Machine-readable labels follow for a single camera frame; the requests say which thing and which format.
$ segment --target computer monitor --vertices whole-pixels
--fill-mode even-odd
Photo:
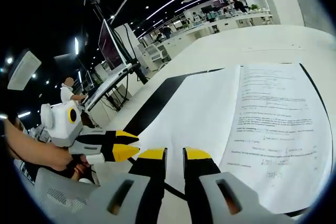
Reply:
[[[213,7],[211,5],[205,6],[201,8],[203,13],[209,13],[213,10]]]
[[[86,79],[86,82],[88,84],[88,88],[92,89],[95,85],[94,85],[94,82],[92,81],[92,78],[91,78],[91,75],[90,75],[89,71],[86,72],[85,79]]]
[[[127,63],[125,57],[118,48],[116,40],[105,19],[101,26],[98,47],[111,68],[112,73],[119,72],[126,66]]]

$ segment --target potted plant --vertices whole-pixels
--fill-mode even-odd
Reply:
[[[251,7],[249,7],[250,10],[257,10],[259,9],[258,5],[252,4]]]

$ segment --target white table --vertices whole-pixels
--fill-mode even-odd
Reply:
[[[141,88],[107,130],[125,128],[169,77],[261,62],[302,63],[323,98],[332,127],[336,125],[336,38],[307,27],[270,25],[233,29],[198,39]],[[96,171],[99,180],[104,183],[111,173],[127,173],[130,167],[128,161],[105,163],[97,166]],[[187,203],[166,191],[158,223],[191,223]]]
[[[217,26],[220,32],[224,32],[231,29],[239,28],[237,21],[244,19],[256,19],[261,17],[272,17],[271,14],[266,13],[254,13],[248,15],[240,15],[231,18],[220,19],[215,22],[205,22],[194,28],[185,30],[175,35],[174,37],[165,40],[158,44],[158,46],[164,46],[170,57],[175,58],[185,48],[195,42],[197,39],[209,36],[214,33],[212,26]]]

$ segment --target paper sheet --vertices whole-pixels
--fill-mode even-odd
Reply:
[[[332,139],[323,105],[297,64],[248,65],[220,163],[274,213],[309,207],[331,170]]]
[[[235,66],[187,77],[139,135],[140,153],[168,148],[166,183],[180,192],[184,192],[184,147],[200,148],[217,165],[221,162],[234,116],[239,71]]]

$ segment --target gray plastic part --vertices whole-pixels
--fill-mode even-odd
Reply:
[[[258,194],[231,173],[219,173],[200,177],[209,201],[213,224],[222,223],[294,223],[283,214],[273,214],[259,204]],[[241,211],[232,215],[218,184],[229,188],[239,202]]]
[[[96,155],[101,153],[100,144],[83,144],[78,141],[74,141],[74,144],[69,147],[70,154],[85,154],[85,155]]]
[[[110,182],[92,192],[87,207],[77,215],[78,223],[133,224],[137,216],[141,198],[150,178],[134,174],[113,174]],[[113,198],[123,183],[132,183],[117,215],[108,211]]]
[[[78,123],[78,125],[74,128],[74,130],[70,133],[68,138],[57,138],[57,137],[50,137],[53,144],[55,144],[58,147],[69,147],[71,146],[74,141],[76,140],[76,137],[81,132],[83,128],[82,122]]]

